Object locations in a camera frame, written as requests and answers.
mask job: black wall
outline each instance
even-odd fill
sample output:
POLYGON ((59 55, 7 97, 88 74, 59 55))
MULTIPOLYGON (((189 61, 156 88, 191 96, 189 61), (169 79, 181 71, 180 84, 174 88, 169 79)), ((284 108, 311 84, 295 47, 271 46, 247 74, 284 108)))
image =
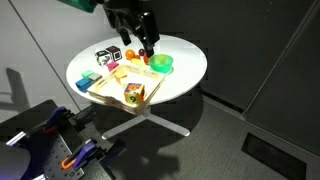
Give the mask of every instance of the black wall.
POLYGON ((320 4, 247 120, 320 156, 320 4))
POLYGON ((151 0, 160 32, 207 54, 206 92, 246 109, 312 0, 151 0))

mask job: colorful cube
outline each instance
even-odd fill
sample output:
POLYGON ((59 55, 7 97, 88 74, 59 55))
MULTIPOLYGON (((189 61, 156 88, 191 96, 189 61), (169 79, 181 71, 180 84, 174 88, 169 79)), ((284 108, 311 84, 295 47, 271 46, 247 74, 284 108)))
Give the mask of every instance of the colorful cube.
POLYGON ((140 83, 129 83, 124 90, 127 103, 139 105, 144 101, 144 85, 140 83))
POLYGON ((117 62, 111 62, 107 64, 109 71, 112 71, 114 68, 118 67, 119 64, 117 62))
POLYGON ((94 84, 95 82, 97 82, 101 78, 102 78, 102 75, 98 74, 98 73, 94 73, 91 76, 89 76, 89 80, 91 81, 92 84, 94 84))
POLYGON ((96 59, 100 66, 104 66, 113 61, 113 55, 106 50, 98 51, 96 53, 96 59))
POLYGON ((92 74, 94 74, 93 71, 87 70, 87 71, 83 72, 81 75, 82 75, 82 77, 83 77, 84 79, 89 79, 89 76, 91 76, 92 74))
POLYGON ((83 92, 86 93, 87 89, 91 86, 91 81, 89 79, 81 79, 79 81, 76 82, 76 86, 77 88, 83 92))
POLYGON ((111 46, 106 49, 107 52, 112 54, 113 60, 118 61, 122 58, 121 51, 116 46, 111 46))

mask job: round white table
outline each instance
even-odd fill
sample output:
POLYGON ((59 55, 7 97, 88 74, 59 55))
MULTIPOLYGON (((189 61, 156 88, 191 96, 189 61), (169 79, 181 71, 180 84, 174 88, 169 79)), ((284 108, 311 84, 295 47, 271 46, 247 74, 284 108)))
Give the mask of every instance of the round white table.
MULTIPOLYGON (((88 92, 81 92, 75 83, 82 78, 81 73, 86 70, 92 70, 103 76, 108 75, 108 69, 98 65, 95 53, 110 46, 116 46, 121 49, 122 59, 117 61, 119 64, 132 65, 132 63, 125 58, 126 50, 132 49, 137 53, 143 46, 135 36, 131 35, 130 38, 132 42, 128 46, 123 45, 120 37, 116 37, 94 44, 80 52, 70 62, 67 68, 67 81, 71 88, 84 98, 104 105, 100 100, 91 97, 88 92)), ((206 72, 207 59, 204 53, 197 46, 186 40, 160 35, 160 40, 155 44, 154 53, 170 55, 174 59, 174 62, 172 65, 173 72, 166 75, 161 87, 151 99, 150 105, 169 101, 183 95, 195 87, 206 72)), ((149 106, 140 116, 105 132, 102 138, 110 138, 144 120, 150 120, 184 136, 190 134, 188 129, 151 114, 151 106, 149 106)))

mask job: orange part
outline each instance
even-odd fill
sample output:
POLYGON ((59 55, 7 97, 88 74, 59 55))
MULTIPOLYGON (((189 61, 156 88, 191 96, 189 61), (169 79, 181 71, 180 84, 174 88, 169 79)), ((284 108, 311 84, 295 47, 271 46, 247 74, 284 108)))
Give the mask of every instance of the orange part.
POLYGON ((144 63, 145 63, 146 65, 149 65, 149 58, 147 57, 146 54, 144 54, 144 56, 143 56, 143 61, 144 61, 144 63))
POLYGON ((132 85, 132 84, 129 84, 129 85, 128 85, 129 91, 135 91, 135 90, 137 90, 138 88, 139 88, 139 86, 137 86, 137 85, 132 85))
POLYGON ((128 60, 131 60, 132 58, 134 58, 136 54, 134 53, 134 51, 132 49, 129 49, 126 51, 126 58, 128 60))
POLYGON ((62 162, 61 162, 61 167, 63 168, 63 170, 68 170, 75 162, 76 162, 76 159, 72 160, 71 162, 69 162, 69 164, 65 164, 65 162, 68 160, 68 158, 64 159, 62 162))

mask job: table base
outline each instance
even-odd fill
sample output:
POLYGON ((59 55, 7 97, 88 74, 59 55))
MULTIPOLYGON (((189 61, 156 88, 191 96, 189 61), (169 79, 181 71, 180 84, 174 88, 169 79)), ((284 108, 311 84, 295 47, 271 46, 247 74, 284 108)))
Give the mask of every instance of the table base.
POLYGON ((177 124, 174 124, 174 123, 172 123, 166 119, 163 119, 159 116, 151 114, 151 106, 148 106, 147 109, 144 111, 144 113, 142 113, 141 115, 139 115, 139 116, 115 127, 115 128, 112 128, 112 129, 104 132, 102 135, 102 139, 111 138, 111 137, 131 128, 132 126, 137 125, 137 124, 141 123, 142 121, 145 121, 145 120, 152 121, 156 124, 159 124, 163 127, 166 127, 166 128, 168 128, 178 134, 181 134, 183 136, 190 135, 190 131, 188 129, 181 127, 177 124))

